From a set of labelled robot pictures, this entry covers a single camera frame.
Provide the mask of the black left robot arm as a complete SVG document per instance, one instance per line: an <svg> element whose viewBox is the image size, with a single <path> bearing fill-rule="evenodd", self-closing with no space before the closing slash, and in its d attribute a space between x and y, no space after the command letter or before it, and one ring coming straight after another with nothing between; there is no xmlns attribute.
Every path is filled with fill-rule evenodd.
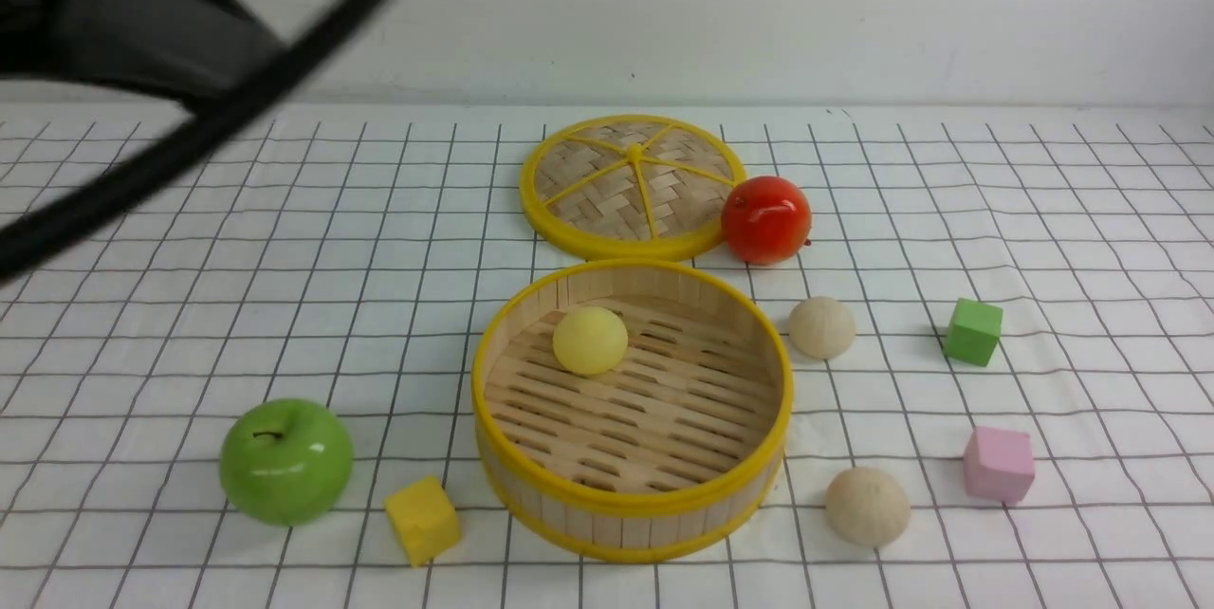
<svg viewBox="0 0 1214 609"><path fill-rule="evenodd" d="M242 0L1 0L1 74L195 109L285 51Z"/></svg>

